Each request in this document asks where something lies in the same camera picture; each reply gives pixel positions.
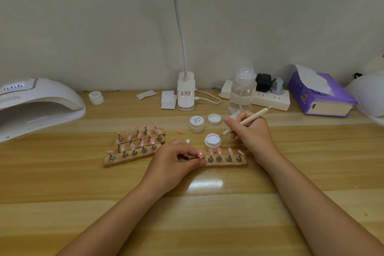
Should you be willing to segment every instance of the plastic bottle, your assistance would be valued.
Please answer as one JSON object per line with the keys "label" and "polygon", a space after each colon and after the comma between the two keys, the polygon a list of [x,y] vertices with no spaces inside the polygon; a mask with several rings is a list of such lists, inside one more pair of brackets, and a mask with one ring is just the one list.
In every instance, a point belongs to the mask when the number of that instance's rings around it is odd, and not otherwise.
{"label": "plastic bottle", "polygon": [[238,110],[247,109],[251,104],[252,92],[255,87],[255,71],[251,68],[238,70],[232,81],[232,89],[229,96],[229,112],[235,113]]}

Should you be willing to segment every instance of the white wall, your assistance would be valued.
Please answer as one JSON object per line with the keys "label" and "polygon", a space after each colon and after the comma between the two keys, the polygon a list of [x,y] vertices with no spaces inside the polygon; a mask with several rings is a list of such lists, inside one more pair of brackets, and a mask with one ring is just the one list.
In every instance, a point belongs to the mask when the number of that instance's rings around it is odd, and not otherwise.
{"label": "white wall", "polygon": [[[383,0],[180,0],[180,10],[200,88],[231,79],[238,57],[256,72],[281,74],[295,62],[346,82],[384,50]],[[1,82],[175,88],[173,0],[0,0],[0,66]]]}

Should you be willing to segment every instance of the power strip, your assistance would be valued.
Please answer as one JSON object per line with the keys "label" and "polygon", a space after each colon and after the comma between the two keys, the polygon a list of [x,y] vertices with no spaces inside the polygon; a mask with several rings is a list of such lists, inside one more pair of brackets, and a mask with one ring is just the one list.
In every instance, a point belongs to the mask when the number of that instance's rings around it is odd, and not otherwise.
{"label": "power strip", "polygon": [[273,105],[272,108],[284,110],[285,112],[288,110],[291,104],[288,90],[284,90],[284,94],[282,95],[276,95],[271,93],[270,91],[260,92],[255,90],[253,92],[251,102],[252,104],[264,107],[270,107],[271,105]]}

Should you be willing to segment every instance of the tissue box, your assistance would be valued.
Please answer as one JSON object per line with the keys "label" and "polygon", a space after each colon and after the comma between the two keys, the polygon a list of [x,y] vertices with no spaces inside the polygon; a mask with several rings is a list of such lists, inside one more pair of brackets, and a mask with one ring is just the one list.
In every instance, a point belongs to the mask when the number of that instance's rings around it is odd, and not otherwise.
{"label": "tissue box", "polygon": [[347,117],[352,108],[358,104],[336,80],[329,74],[317,73],[323,77],[334,96],[320,93],[306,87],[296,71],[289,81],[289,89],[306,115],[324,115],[330,117]]}

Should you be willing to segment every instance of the wooden desk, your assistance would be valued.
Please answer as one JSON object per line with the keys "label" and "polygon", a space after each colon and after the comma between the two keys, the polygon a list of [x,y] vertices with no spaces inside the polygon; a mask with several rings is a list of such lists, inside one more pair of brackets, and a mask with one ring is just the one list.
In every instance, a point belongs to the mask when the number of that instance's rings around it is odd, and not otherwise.
{"label": "wooden desk", "polygon": [[[227,114],[228,100],[202,100],[191,112],[161,110],[161,92],[103,93],[87,114],[0,144],[0,254],[54,255],[139,183],[150,158],[103,168],[117,129],[159,122],[166,139],[197,148],[224,124],[191,133],[189,118]],[[291,98],[288,112],[265,115],[281,152],[329,197],[384,241],[384,128],[353,111],[347,119],[309,117]],[[183,128],[185,135],[176,133]],[[240,147],[223,139],[224,147]],[[268,175],[246,168],[199,169],[138,224],[121,255],[310,255]]]}

